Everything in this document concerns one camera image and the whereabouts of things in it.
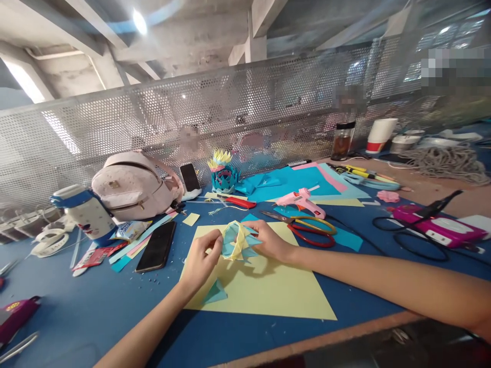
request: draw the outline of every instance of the pink glue gun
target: pink glue gun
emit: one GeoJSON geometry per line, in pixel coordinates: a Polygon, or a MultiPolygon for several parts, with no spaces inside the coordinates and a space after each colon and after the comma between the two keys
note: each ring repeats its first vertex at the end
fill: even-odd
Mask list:
{"type": "Polygon", "coordinates": [[[302,188],[297,192],[289,193],[276,201],[276,205],[286,206],[289,204],[294,204],[301,211],[303,209],[308,209],[312,212],[315,217],[324,219],[326,217],[325,211],[320,208],[318,205],[314,204],[309,200],[311,194],[310,192],[317,189],[319,186],[315,186],[313,188],[307,189],[302,188]]]}

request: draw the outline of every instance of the rope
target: rope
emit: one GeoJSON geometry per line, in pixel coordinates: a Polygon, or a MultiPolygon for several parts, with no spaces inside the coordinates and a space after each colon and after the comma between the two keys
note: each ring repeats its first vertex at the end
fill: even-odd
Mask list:
{"type": "Polygon", "coordinates": [[[459,179],[476,186],[491,181],[484,164],[477,161],[476,151],[466,146],[418,148],[398,156],[410,159],[407,165],[424,176],[459,179]]]}

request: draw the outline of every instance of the pink backpack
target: pink backpack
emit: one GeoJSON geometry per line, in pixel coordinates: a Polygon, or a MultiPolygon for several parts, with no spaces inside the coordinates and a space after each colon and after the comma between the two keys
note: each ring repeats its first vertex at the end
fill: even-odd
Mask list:
{"type": "Polygon", "coordinates": [[[119,221],[142,220],[170,213],[172,201],[180,201],[184,187],[176,173],[141,151],[109,157],[92,179],[92,189],[119,221]],[[162,180],[160,167],[170,177],[162,180]]]}

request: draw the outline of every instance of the water bottle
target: water bottle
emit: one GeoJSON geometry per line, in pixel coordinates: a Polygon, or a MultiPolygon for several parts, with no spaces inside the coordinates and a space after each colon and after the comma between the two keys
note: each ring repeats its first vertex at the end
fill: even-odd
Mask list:
{"type": "Polygon", "coordinates": [[[114,242],[109,238],[114,233],[116,224],[99,197],[90,189],[74,184],[53,193],[50,201],[54,207],[64,208],[66,214],[98,247],[114,242]]]}

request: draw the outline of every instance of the black cable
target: black cable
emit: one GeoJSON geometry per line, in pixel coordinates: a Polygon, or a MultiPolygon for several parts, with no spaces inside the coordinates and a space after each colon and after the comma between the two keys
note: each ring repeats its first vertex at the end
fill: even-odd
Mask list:
{"type": "Polygon", "coordinates": [[[384,231],[389,231],[389,232],[395,232],[395,234],[394,234],[394,240],[395,240],[395,242],[397,244],[399,244],[403,249],[407,250],[408,252],[410,252],[410,253],[418,256],[418,257],[427,259],[429,261],[434,261],[434,262],[448,262],[450,260],[450,256],[448,254],[448,251],[451,251],[453,253],[456,253],[456,254],[459,254],[461,256],[470,258],[470,259],[472,259],[474,261],[477,261],[477,262],[482,263],[482,264],[484,264],[484,265],[486,265],[488,267],[491,267],[491,263],[489,263],[489,262],[486,262],[486,261],[480,260],[478,258],[472,257],[472,256],[470,256],[468,254],[459,252],[458,250],[447,248],[446,246],[444,246],[444,245],[436,242],[434,239],[430,238],[428,235],[426,235],[425,233],[423,233],[422,231],[420,231],[417,227],[415,227],[416,224],[418,224],[420,222],[423,222],[425,220],[428,220],[428,218],[422,217],[422,218],[420,218],[419,220],[417,220],[417,221],[415,221],[413,223],[408,223],[408,222],[405,222],[405,221],[400,220],[400,219],[395,219],[393,217],[375,217],[372,220],[372,224],[373,224],[373,226],[375,226],[379,230],[384,230],[384,231]],[[396,228],[384,228],[384,227],[380,226],[377,223],[379,220],[392,220],[392,221],[397,221],[397,222],[401,223],[403,226],[402,227],[396,227],[396,228]],[[406,230],[415,231],[418,234],[421,234],[424,237],[424,239],[421,239],[420,236],[418,236],[416,234],[413,234],[413,233],[409,233],[406,230]],[[422,254],[422,253],[420,253],[420,252],[418,252],[416,250],[411,249],[410,247],[408,247],[402,241],[401,236],[403,236],[403,235],[409,236],[409,237],[413,237],[413,238],[416,238],[416,239],[420,239],[420,240],[426,240],[427,243],[430,243],[436,249],[438,249],[438,251],[443,255],[443,257],[442,258],[431,257],[431,256],[427,256],[427,255],[422,254]]]}
{"type": "Polygon", "coordinates": [[[331,220],[334,220],[334,221],[337,221],[339,222],[341,225],[343,225],[344,227],[347,227],[348,229],[350,229],[352,232],[354,232],[356,235],[358,235],[360,238],[362,238],[363,240],[365,240],[368,244],[370,244],[372,247],[374,247],[382,256],[386,256],[388,257],[389,255],[387,253],[385,253],[382,249],[380,249],[377,245],[375,245],[375,243],[373,243],[370,239],[367,239],[365,238],[365,236],[363,236],[362,234],[360,234],[358,231],[356,231],[355,229],[353,229],[351,226],[348,226],[346,225],[343,221],[337,219],[336,217],[334,216],[331,216],[331,215],[328,215],[326,214],[326,218],[329,218],[331,220]]]}

